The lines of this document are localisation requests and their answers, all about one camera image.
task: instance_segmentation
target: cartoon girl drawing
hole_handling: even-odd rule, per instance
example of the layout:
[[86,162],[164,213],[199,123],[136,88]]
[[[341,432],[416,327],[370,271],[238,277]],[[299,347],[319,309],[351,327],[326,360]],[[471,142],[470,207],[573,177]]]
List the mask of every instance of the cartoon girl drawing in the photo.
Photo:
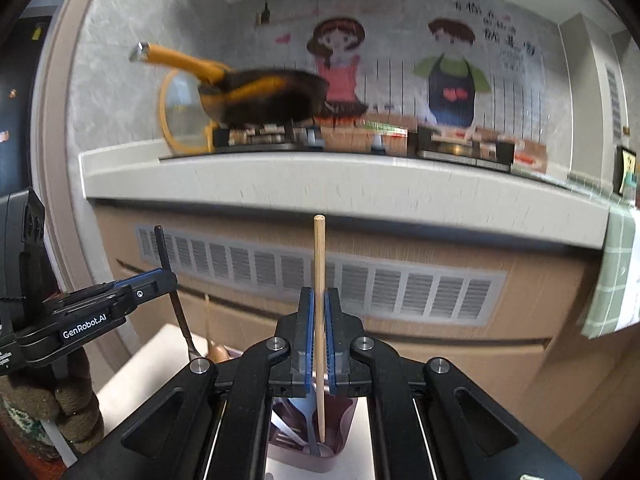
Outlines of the cartoon girl drawing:
[[353,53],[363,41],[364,27],[353,18],[331,18],[314,29],[306,49],[316,56],[318,75],[329,83],[320,117],[359,117],[367,111],[356,95],[360,56]]
[[427,122],[468,128],[476,93],[491,91],[482,71],[465,59],[476,35],[465,23],[445,18],[433,20],[429,30],[445,52],[424,58],[414,69],[427,80]]

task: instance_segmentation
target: wooden chopstick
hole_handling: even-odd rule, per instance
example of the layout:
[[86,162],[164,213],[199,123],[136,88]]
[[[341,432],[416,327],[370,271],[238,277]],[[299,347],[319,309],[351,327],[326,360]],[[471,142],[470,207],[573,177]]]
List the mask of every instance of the wooden chopstick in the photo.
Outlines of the wooden chopstick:
[[209,295],[204,295],[204,315],[207,331],[207,357],[215,364],[229,361],[231,356],[223,345],[218,345],[211,339],[211,328],[209,324]]
[[316,403],[318,404],[318,433],[324,442],[324,374],[326,371],[326,340],[324,335],[324,216],[314,216],[314,370],[316,372]]

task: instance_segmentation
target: checkered cloth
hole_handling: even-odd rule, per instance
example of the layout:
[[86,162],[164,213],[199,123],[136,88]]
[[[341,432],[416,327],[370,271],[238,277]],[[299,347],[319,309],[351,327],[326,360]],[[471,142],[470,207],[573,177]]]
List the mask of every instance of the checkered cloth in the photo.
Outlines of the checkered cloth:
[[582,327],[589,339],[638,322],[640,291],[640,212],[609,207],[609,222],[598,283]]
[[640,321],[640,211],[619,195],[580,176],[567,181],[527,170],[512,173],[535,178],[584,195],[609,207],[600,275],[584,317],[582,335],[589,339],[610,334]]

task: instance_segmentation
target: frying pan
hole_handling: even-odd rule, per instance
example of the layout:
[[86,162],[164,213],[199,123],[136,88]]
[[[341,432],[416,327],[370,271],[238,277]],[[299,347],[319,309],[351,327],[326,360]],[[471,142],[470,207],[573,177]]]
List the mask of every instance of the frying pan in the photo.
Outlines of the frying pan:
[[282,124],[317,115],[326,99],[328,83],[302,70],[233,71],[217,61],[198,59],[159,45],[139,43],[131,61],[164,64],[192,73],[204,111],[229,127],[244,124]]

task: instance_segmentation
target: wooden handle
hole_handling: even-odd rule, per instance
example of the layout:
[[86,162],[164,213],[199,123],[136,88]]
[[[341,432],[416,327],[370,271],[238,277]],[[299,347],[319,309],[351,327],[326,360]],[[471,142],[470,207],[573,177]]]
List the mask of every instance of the wooden handle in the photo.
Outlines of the wooden handle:
[[207,335],[207,357],[213,361],[214,345],[211,340],[210,327],[209,327],[209,295],[204,295],[204,319],[205,319],[205,331]]
[[207,357],[215,362],[215,364],[223,363],[224,361],[229,361],[229,359],[231,359],[229,352],[226,351],[226,348],[222,345],[213,345]]
[[187,56],[177,50],[172,50],[165,46],[156,44],[145,45],[144,55],[139,59],[147,63],[155,63],[179,68],[185,72],[192,73],[201,81],[209,84],[219,83],[225,76],[223,65],[215,61],[198,59],[197,57]]
[[316,403],[318,404],[318,432],[324,442],[324,374],[326,371],[326,339],[324,328],[324,216],[314,216],[314,370],[316,371]]

